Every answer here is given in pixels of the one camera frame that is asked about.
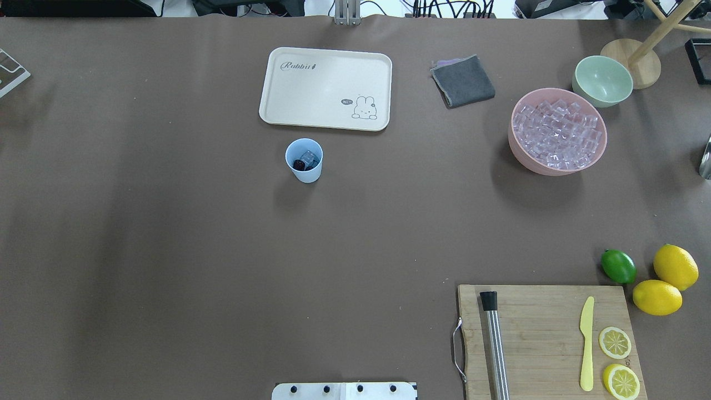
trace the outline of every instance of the yellow lemon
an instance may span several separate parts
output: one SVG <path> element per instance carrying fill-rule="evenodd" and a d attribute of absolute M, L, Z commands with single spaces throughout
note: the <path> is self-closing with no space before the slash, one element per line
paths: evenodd
<path fill-rule="evenodd" d="M 654 272 L 659 279 L 679 290 L 687 290 L 699 278 L 699 268 L 688 251 L 665 244 L 654 255 Z"/>
<path fill-rule="evenodd" d="M 681 307 L 681 292 L 667 282 L 643 280 L 632 290 L 632 301 L 640 310 L 652 315 L 669 315 Z"/>
<path fill-rule="evenodd" d="M 623 359 L 632 351 L 632 341 L 618 327 L 607 327 L 600 332 L 599 343 L 602 352 L 614 359 Z"/>
<path fill-rule="evenodd" d="M 639 396 L 639 379 L 622 364 L 610 364 L 602 372 L 602 383 L 615 399 L 633 400 Z"/>

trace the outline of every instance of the pink bowl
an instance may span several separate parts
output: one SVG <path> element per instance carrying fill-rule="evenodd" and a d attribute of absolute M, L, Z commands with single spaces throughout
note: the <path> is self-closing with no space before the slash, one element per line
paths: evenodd
<path fill-rule="evenodd" d="M 595 115 L 597 117 L 597 129 L 602 132 L 602 137 L 600 138 L 600 145 L 597 147 L 595 154 L 593 154 L 592 161 L 585 167 L 579 169 L 556 169 L 541 164 L 523 149 L 521 144 L 516 139 L 516 136 L 513 134 L 513 116 L 519 107 L 521 107 L 523 104 L 529 104 L 535 107 L 539 105 L 543 100 L 548 100 L 549 102 L 554 103 L 558 99 L 562 99 L 563 101 L 569 104 L 571 102 L 577 102 L 578 104 L 580 104 L 580 112 L 584 112 L 588 115 Z M 595 107 L 593 107 L 592 104 L 587 102 L 587 100 L 581 98 L 575 93 L 558 88 L 537 89 L 523 96 L 513 108 L 513 111 L 511 112 L 511 121 L 509 121 L 508 123 L 508 145 L 509 147 L 511 147 L 511 152 L 513 153 L 513 156 L 516 157 L 516 159 L 524 167 L 530 169 L 531 171 L 537 174 L 548 175 L 551 177 L 559 177 L 561 175 L 568 175 L 572 174 L 573 172 L 578 172 L 582 171 L 583 169 L 589 168 L 590 166 L 595 164 L 597 160 L 600 159 L 600 157 L 602 157 L 602 153 L 605 151 L 605 147 L 607 147 L 607 127 L 605 126 L 605 121 L 602 120 L 602 116 L 599 112 L 597 112 Z"/>

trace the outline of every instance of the green lime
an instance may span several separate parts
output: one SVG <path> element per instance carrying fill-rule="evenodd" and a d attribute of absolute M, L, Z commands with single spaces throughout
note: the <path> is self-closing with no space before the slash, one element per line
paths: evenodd
<path fill-rule="evenodd" d="M 617 283 L 632 283 L 637 276 L 632 259 L 619 250 L 605 250 L 602 253 L 602 269 Z"/>

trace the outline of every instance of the lemon slice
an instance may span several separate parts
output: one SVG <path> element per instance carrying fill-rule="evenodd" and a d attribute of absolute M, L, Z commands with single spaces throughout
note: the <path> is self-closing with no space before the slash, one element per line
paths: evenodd
<path fill-rule="evenodd" d="M 607 327 L 600 332 L 600 348 L 602 352 L 614 359 L 623 359 L 632 351 L 632 341 L 618 327 Z"/>
<path fill-rule="evenodd" d="M 622 364 L 610 364 L 602 372 L 602 382 L 615 399 L 634 400 L 639 396 L 639 379 Z"/>

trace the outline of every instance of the round wooden base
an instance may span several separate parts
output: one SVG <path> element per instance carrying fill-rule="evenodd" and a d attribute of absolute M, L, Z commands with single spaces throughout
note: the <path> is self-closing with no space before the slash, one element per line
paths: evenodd
<path fill-rule="evenodd" d="M 605 45 L 600 52 L 601 56 L 610 57 L 620 62 L 632 75 L 635 89 L 644 89 L 652 86 L 662 73 L 662 64 L 657 53 L 650 50 L 633 66 L 627 65 L 627 60 L 632 53 L 641 46 L 642 42 L 634 39 L 617 39 Z"/>

